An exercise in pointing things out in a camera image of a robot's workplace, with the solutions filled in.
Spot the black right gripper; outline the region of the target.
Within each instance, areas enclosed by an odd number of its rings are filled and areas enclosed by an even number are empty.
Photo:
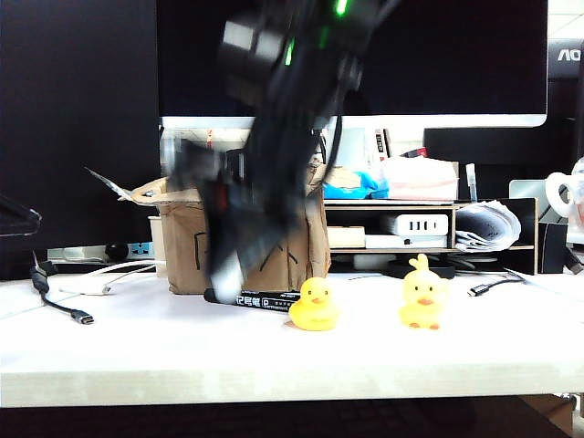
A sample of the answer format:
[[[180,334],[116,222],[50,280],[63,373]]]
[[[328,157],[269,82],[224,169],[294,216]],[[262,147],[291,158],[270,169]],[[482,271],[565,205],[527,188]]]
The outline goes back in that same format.
[[[174,190],[196,189],[206,215],[207,275],[215,299],[242,285],[296,228],[305,178],[327,116],[163,120]]]

